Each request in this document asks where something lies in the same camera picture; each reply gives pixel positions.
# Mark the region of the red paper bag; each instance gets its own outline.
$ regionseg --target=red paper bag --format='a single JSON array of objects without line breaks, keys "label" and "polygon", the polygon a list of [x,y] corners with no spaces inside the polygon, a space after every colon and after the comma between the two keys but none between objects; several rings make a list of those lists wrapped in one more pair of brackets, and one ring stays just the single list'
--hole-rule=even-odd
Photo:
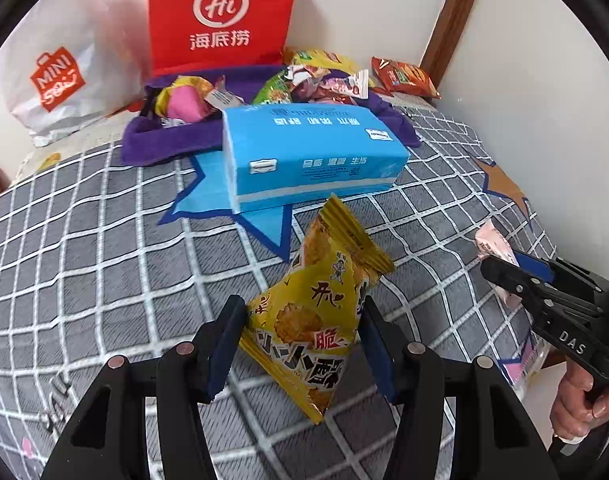
[{"label": "red paper bag", "polygon": [[293,0],[149,0],[153,72],[281,64]]}]

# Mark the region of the bedsheet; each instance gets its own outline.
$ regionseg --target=bedsheet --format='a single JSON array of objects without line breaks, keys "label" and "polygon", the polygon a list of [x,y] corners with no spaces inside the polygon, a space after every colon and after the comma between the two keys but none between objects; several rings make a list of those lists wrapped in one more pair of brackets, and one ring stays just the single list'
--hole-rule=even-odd
[{"label": "bedsheet", "polygon": [[[441,356],[519,360],[532,341],[479,271],[473,237],[489,217],[514,247],[555,252],[536,212],[482,191],[491,162],[466,124],[399,106],[422,145],[393,189],[344,201],[396,270],[372,291],[385,318]],[[229,218],[157,222],[194,178],[187,158],[121,165],[119,142],[38,173],[0,195],[0,454],[20,479],[40,476],[80,397],[113,354],[158,356],[213,319],[231,293],[246,300],[287,264]],[[296,251],[321,202],[294,206]],[[220,478],[377,479],[398,409],[377,392],[353,348],[325,422],[313,426],[241,351],[228,382],[200,406]],[[455,405],[444,403],[438,478],[449,474]],[[152,478],[163,479],[156,406],[146,407]]]}]

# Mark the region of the potato chip bag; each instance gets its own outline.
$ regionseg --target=potato chip bag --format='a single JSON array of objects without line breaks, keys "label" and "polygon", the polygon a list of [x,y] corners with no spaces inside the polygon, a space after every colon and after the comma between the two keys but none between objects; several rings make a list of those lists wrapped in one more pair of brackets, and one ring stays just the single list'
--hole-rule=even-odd
[{"label": "potato chip bag", "polygon": [[240,346],[316,424],[344,371],[366,293],[394,268],[332,195],[284,277],[249,302]]},{"label": "potato chip bag", "polygon": [[440,99],[440,93],[433,86],[433,81],[418,66],[372,57],[371,68],[389,92]]}]

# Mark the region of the human hand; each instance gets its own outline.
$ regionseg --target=human hand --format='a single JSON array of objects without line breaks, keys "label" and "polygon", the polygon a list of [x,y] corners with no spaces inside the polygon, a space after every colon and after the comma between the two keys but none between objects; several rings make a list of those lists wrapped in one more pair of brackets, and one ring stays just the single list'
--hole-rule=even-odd
[{"label": "human hand", "polygon": [[551,407],[551,424],[559,437],[573,440],[609,420],[609,387],[591,405],[586,392],[593,387],[593,377],[567,357],[567,373],[558,386],[558,395]]}]

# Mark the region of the wooden door frame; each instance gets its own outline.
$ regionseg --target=wooden door frame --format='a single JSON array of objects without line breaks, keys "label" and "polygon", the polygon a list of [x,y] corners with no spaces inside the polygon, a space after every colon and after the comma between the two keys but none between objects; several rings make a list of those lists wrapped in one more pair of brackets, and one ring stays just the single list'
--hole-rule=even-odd
[{"label": "wooden door frame", "polygon": [[420,66],[440,85],[475,0],[445,0]]}]

